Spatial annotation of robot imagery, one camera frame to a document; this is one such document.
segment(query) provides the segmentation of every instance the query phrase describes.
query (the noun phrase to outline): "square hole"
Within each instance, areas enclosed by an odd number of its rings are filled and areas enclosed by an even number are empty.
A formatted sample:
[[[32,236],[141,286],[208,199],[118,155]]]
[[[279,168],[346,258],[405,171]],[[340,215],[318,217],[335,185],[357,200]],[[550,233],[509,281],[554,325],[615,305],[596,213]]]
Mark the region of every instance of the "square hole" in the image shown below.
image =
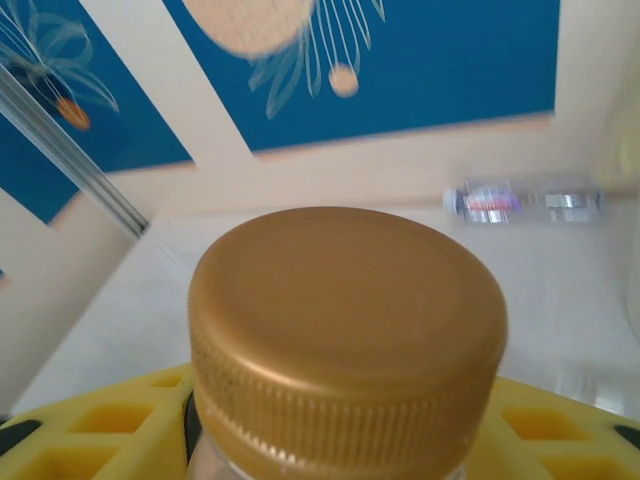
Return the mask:
[[[554,456],[539,459],[555,480],[635,480],[626,468],[607,457]]]
[[[74,433],[133,433],[153,412],[149,405],[111,404],[94,408],[72,428]]]
[[[36,458],[15,480],[88,480],[106,465],[117,448],[52,448]]]
[[[588,440],[562,413],[551,408],[505,408],[502,417],[523,440]]]
[[[175,387],[182,381],[182,377],[180,375],[170,375],[168,377],[163,377],[151,384],[152,387],[164,387],[171,388]]]

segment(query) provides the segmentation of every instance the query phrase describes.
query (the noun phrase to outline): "table surface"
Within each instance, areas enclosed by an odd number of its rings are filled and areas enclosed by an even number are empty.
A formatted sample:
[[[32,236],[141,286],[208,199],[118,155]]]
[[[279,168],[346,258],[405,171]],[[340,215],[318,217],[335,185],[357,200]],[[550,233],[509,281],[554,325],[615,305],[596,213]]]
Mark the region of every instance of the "table surface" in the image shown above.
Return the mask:
[[[640,420],[640,342],[624,309],[636,205],[599,224],[462,225],[437,208],[387,208],[435,228],[493,272],[509,308],[500,374]],[[255,214],[160,217],[13,413],[189,360],[186,295],[220,235]]]

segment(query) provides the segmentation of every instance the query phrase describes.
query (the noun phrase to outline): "plastic bottle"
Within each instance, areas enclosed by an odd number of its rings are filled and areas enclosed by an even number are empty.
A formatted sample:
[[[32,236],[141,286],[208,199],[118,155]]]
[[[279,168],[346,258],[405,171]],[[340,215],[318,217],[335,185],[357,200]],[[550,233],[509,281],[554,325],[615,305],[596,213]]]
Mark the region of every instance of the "plastic bottle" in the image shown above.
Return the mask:
[[[222,236],[189,323],[193,480],[463,480],[507,338],[500,288],[470,252],[349,208]]]
[[[598,220],[602,190],[588,176],[467,181],[446,190],[443,205],[469,223]]]

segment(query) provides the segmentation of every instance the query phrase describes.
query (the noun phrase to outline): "gold bottle cap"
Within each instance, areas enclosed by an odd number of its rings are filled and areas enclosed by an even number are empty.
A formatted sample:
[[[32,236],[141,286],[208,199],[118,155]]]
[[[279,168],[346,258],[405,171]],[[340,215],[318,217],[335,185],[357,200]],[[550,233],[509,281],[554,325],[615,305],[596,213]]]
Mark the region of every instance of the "gold bottle cap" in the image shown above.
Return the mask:
[[[505,348],[498,284],[418,223],[350,208],[252,220],[189,294],[205,431],[259,480],[442,479]]]

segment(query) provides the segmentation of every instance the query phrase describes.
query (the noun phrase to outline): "white wall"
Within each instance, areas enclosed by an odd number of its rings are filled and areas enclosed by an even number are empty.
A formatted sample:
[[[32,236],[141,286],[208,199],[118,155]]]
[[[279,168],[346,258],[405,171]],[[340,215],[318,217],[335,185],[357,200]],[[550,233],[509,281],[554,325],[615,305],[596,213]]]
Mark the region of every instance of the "white wall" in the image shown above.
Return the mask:
[[[132,244],[82,195],[47,226],[0,189],[0,266],[6,273],[0,286],[0,414]]]
[[[160,0],[82,0],[193,155],[195,169],[119,174],[143,211],[439,197],[471,175],[590,169],[640,26],[638,0],[563,0],[550,123],[436,129],[254,158]]]

